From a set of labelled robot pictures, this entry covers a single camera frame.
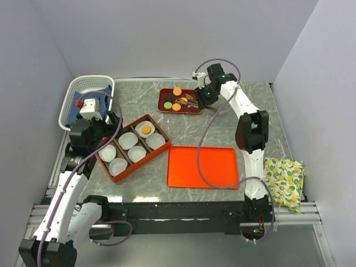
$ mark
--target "orange toy food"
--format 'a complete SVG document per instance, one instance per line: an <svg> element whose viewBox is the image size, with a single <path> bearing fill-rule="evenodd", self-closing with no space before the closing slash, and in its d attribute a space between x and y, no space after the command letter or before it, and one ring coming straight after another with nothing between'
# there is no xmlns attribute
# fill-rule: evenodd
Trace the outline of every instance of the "orange toy food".
<svg viewBox="0 0 356 267"><path fill-rule="evenodd" d="M145 125L141 129L142 133L145 135L148 135L151 132L151 126L150 125Z"/></svg>
<svg viewBox="0 0 356 267"><path fill-rule="evenodd" d="M180 106L179 104L173 104L172 109L173 109L174 111L180 111L181 106Z"/></svg>
<svg viewBox="0 0 356 267"><path fill-rule="evenodd" d="M179 87L176 87L173 89L173 95L175 96L180 96L182 94L182 89Z"/></svg>

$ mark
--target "blue cloth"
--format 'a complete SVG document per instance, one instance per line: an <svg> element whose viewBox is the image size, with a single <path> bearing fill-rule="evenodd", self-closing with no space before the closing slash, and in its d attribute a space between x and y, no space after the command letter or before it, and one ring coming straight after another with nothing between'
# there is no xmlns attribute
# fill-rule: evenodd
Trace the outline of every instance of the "blue cloth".
<svg viewBox="0 0 356 267"><path fill-rule="evenodd" d="M102 89L100 91L103 91L105 93L108 93L111 95L111 86L109 85L105 89ZM67 124L66 127L70 127L70 125L77 120L77 114L80 112L80 108L76 106L76 100L78 100L81 97L82 93L75 92L73 102L72 102L72 107L71 107L71 112L69 113L68 119L67 119ZM95 98L99 100L100 104L100 109L99 112L103 119L106 119L107 111L109 109L109 104L110 104L110 98L102 95L100 93L90 93L89 95L85 96L82 98L82 102L84 102L85 99L89 98Z"/></svg>

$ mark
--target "black base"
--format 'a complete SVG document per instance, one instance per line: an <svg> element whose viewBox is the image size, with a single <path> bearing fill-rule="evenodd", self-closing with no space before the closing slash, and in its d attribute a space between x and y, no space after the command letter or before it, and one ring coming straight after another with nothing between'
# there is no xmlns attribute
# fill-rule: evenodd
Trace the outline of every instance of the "black base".
<svg viewBox="0 0 356 267"><path fill-rule="evenodd" d="M23 239L18 252L26 267L37 266L39 240ZM77 260L77 250L73 243L44 242L42 249L42 267L74 267Z"/></svg>
<svg viewBox="0 0 356 267"><path fill-rule="evenodd" d="M223 202L111 203L115 220L133 225L133 234L225 233L241 234L240 224L270 223L268 199ZM126 236L127 225L114 225L114 236Z"/></svg>

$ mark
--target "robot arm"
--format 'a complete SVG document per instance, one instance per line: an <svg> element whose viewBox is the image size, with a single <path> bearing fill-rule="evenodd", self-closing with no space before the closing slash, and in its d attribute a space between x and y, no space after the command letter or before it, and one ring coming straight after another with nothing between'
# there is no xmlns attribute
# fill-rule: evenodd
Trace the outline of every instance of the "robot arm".
<svg viewBox="0 0 356 267"><path fill-rule="evenodd" d="M193 73L193 78L198 81L195 95L199 108L207 108L218 100L218 95L229 99L238 87L236 95L229 104L239 118L235 140L242 150L245 160L246 177L264 176L264 149L268 140L268 113L260 111L237 85L237 79L232 74L225 74L220 64L213 64L207 68L208 75L199 72ZM246 182L245 195L250 199L262 199L267 195L263 184L258 180Z"/></svg>
<svg viewBox="0 0 356 267"><path fill-rule="evenodd" d="M107 197L88 196L80 212L71 221L76 202L90 178L96 158L92 157L78 169L66 190L63 186L75 167L98 148L103 137L112 136L118 127L118 118L111 111L108 115L112 124L98 120L93 114L90 120L83 118L83 115L86 115L85 112L77 115L78 120L71 125L70 143L66 147L58 186L47 213L31 240L23 239L20 244L19 253L26 266L37 266L39 250L42 252L43 267L74 266L77 258L76 249L85 238L89 239L88 233L92 225L98 221L109 221L111 218ZM63 198L48 227L60 194L63 194ZM43 247L40 248L39 244L44 235L46 238Z"/></svg>

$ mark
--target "orange tray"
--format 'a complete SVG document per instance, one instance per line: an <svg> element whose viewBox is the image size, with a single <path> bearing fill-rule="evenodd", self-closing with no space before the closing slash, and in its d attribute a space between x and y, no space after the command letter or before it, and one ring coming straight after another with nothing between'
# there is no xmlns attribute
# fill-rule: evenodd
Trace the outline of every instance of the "orange tray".
<svg viewBox="0 0 356 267"><path fill-rule="evenodd" d="M145 142L145 138L142 138L140 135L138 135L138 133L135 130L135 126L137 124L139 124L142 121L150 121L154 127L155 127L155 132L160 133L164 139L166 140L165 144L162 145L161 147L159 147L158 149L151 149ZM127 125L125 128L123 128L123 134L125 132L133 132L139 142L137 143L137 145L142 146L146 152L147 155L140 161L138 161L137 163L133 163L127 154L127 150L123 150L121 148L121 146L118 144L117 140L118 137L114 139L114 141L111 143L115 149L116 149L116 157L120 157L123 158L127 161L128 163L128 167L126 168L125 171L123 171L122 173L116 175L116 176L111 176L108 167L109 167L109 163L107 162L103 162L101 160L101 158L99 157L98 154L95 154L96 159L100 162L100 164L102 165L102 167L104 168L104 170L106 171L106 174L108 174L108 176L110 177L110 179L113 182L119 182L121 181L123 178L125 178L127 175L131 174L132 172L134 172L135 170L137 170L139 167L141 167L142 165L146 164L147 162L149 162L150 160L154 159L156 156L158 156L160 153L164 152L165 150L167 150L170 146L171 146L171 140L168 137L168 135L162 130L162 128L159 126L159 124L149 115L146 114L144 116L142 116L141 118L138 118L136 121L132 122L131 124ZM105 143L105 140L107 140L108 138L103 139L103 142L101 145L103 145Z"/></svg>
<svg viewBox="0 0 356 267"><path fill-rule="evenodd" d="M196 146L171 146L168 152L167 185L169 187L212 188L200 177L196 163ZM200 167L213 185L229 186L239 181L238 163L233 148L202 147Z"/></svg>
<svg viewBox="0 0 356 267"><path fill-rule="evenodd" d="M199 108L188 107L188 105L181 105L180 111L173 111L172 109L170 109L170 110L165 109L165 102L167 102L165 100L165 97L167 95L173 96L173 101L171 102L172 104L176 103L180 97L185 97L188 99L189 102L192 102L196 105L198 104L194 90L182 89L182 94L180 96L175 96L175 95L173 95L173 89L163 88L160 91L160 96L158 99L159 111L164 112L164 113L175 113L175 114L200 114L201 113L201 110Z"/></svg>

